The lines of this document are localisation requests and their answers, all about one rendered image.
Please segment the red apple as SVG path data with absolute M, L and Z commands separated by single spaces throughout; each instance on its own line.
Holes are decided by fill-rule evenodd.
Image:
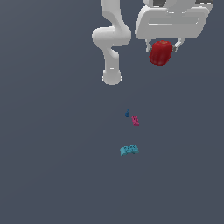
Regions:
M 169 41 L 157 41 L 150 52 L 150 62 L 156 66 L 165 65 L 172 56 L 172 43 Z

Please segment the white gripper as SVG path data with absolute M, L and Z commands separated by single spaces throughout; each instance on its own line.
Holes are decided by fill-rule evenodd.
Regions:
M 144 6 L 136 21 L 136 37 L 145 39 L 147 53 L 151 53 L 152 39 L 178 39 L 172 46 L 175 53 L 186 39 L 196 39 L 201 34 L 210 10 L 208 4 L 198 4 L 184 13 L 174 14 L 167 8 Z

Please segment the cyan toy brick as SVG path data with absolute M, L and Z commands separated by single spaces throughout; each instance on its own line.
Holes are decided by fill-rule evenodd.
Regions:
M 138 147 L 136 145 L 123 146 L 120 149 L 120 153 L 121 153 L 122 156 L 127 155 L 129 153 L 136 154 L 138 152 L 139 152 L 139 150 L 138 150 Z

